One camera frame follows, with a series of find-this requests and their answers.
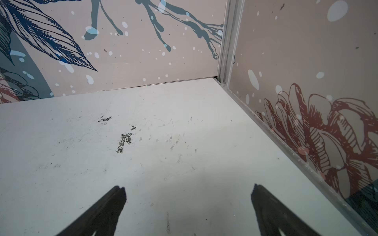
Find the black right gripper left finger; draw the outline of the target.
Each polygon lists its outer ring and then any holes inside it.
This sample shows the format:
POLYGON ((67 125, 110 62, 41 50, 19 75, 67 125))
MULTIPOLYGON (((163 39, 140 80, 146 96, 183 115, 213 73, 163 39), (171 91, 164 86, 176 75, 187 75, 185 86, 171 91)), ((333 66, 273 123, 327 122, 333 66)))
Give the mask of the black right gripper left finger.
POLYGON ((113 236, 126 202, 125 188, 115 186, 58 235, 113 236))

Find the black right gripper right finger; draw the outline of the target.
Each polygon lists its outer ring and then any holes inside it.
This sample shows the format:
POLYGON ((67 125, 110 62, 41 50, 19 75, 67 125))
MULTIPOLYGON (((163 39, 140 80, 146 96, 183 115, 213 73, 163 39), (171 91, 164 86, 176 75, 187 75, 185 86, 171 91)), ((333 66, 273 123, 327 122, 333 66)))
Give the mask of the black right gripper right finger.
POLYGON ((262 236, 320 236, 262 185, 254 185, 251 202, 262 236))

